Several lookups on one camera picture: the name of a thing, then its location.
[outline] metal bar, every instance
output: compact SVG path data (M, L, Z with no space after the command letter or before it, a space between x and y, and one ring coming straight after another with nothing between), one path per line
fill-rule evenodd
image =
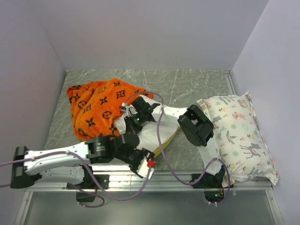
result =
M275 220L275 225L284 225L285 223L283 221L283 217L281 215L274 190L266 190L266 194L273 214L273 218Z
M27 215L27 212L28 212L28 208L30 206L30 202L31 202L31 199L32 199L32 195L33 195L33 192L25 191L23 200L22 200L20 208L19 208L17 218L15 220L15 225L24 224L25 219L26 219L26 215Z
M189 172L177 172L177 175L181 180L186 182L191 181L191 174L199 173L199 171ZM105 171L105 172L94 172L97 174L108 174L110 175L110 182L107 191L137 191L142 186L144 179L136 176L131 172L120 172L120 171ZM257 178L255 180L247 180L244 182L235 182L236 190L271 190L273 189L271 182L265 178ZM37 183L32 187L28 188L29 191L75 191L66 189L66 183ZM144 191L199 191L203 189L193 189L191 186L181 184L170 172L158 171L152 176L152 179L148 181Z
M230 70L225 70L224 71L224 75L227 78L227 84L228 84L229 90L230 90L230 92L231 92L232 95L236 95L235 89L234 89L234 86L233 86L233 81L231 79L231 74L230 73L231 73Z

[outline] glass panel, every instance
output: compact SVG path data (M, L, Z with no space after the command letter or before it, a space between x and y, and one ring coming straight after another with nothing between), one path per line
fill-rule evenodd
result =
M112 193L122 198L129 192ZM101 208L76 204L75 192L36 192L28 211L27 225L272 225L274 220L265 191L239 191L215 207L203 191L143 192L137 198L118 202L105 197Z

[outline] cable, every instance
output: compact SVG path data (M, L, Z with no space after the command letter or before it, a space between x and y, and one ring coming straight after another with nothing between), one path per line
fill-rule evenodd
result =
M10 184L2 184L2 185L0 185L0 188L5 188L5 187L9 187L10 186Z
M166 158L165 151L164 151L163 145L162 145L161 140L160 140L160 135L159 135L159 125L160 125L161 119L162 119L162 117L163 117L163 115L164 115L164 99L163 99L163 97L162 97L161 95L155 93L155 92L152 92L152 91L141 91L141 92L136 92L136 93L134 93L133 95L129 96L129 97L126 99L125 103L127 103L127 101L128 101L132 96L137 95L137 94L143 94L143 93L154 94L154 95L160 97L160 99L161 99L161 114L160 114L160 116L159 116L159 118L158 118L158 121L157 121L156 132L157 132L157 140L158 140L159 147L160 147L160 149L161 149L161 153L162 153L162 155L163 155L163 157L164 157L165 163L166 163L168 169L170 170L170 172L173 174L173 176L176 178L176 180L178 180L180 183L182 183L182 184L184 184L184 185L190 185L190 186L192 186L192 185L198 183L198 182L202 179L202 177L204 176L204 173L206 172L206 170L208 169L208 167L211 165L211 163L213 163L214 161L220 161L220 162L225 166L225 170L226 170L226 173L227 173L227 176L228 176L228 190L227 190L228 193L226 194L226 196L224 197L224 199L223 199L222 201L220 201L218 204L220 204L221 202L223 202L223 201L227 198L227 195L229 194L229 191L230 191L230 185L231 185L231 184L230 184L230 178L229 178L229 171L228 171L227 166L225 165L225 163L224 163L222 160L218 159L218 158L213 158L213 159L206 165L205 169L204 169L203 172L201 173L201 176L199 176L199 178L196 179L194 182L187 183L187 182L181 180L181 179L177 176L177 174L175 173L175 171L171 168L171 165L170 165L168 159Z

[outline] pillow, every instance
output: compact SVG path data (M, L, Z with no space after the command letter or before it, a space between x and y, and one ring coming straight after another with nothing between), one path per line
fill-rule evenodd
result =
M226 164L231 180L267 177L276 184L279 175L258 128L249 92L197 102L214 124L214 154Z

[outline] white wall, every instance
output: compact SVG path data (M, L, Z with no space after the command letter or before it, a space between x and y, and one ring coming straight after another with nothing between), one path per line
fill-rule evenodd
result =
M287 225L300 220L300 1L270 0L233 68L238 94L250 90L280 173L275 188Z
M43 149L65 71L25 0L0 0L0 163L15 148ZM1 184L11 167L0 168ZM0 190L0 224L11 225L24 190Z
M66 69L232 69L268 0L28 0Z

